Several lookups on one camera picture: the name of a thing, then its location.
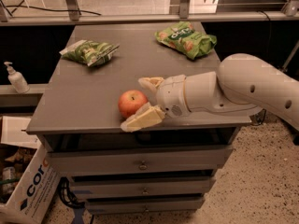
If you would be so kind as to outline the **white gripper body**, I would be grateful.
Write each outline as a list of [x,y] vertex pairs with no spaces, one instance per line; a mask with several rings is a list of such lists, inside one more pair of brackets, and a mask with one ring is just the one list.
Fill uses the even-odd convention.
[[171,118],[185,117],[190,114],[184,97],[185,75],[168,77],[156,92],[156,101]]

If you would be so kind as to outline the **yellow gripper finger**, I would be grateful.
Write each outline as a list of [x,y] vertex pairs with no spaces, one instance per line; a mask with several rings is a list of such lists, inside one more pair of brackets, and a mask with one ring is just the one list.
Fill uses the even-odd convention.
[[141,77],[138,83],[143,89],[156,93],[163,81],[164,79],[162,77]]
[[152,127],[165,119],[165,113],[158,105],[150,102],[142,105],[132,116],[121,124],[124,132],[135,132],[143,128]]

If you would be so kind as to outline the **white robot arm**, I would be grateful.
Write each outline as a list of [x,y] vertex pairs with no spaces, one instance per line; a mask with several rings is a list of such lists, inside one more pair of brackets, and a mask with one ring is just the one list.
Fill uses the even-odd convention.
[[194,112],[252,116],[263,109],[299,130],[299,81],[252,55],[230,55],[212,72],[188,77],[142,77],[138,82],[153,92],[157,104],[142,105],[121,124],[125,132]]

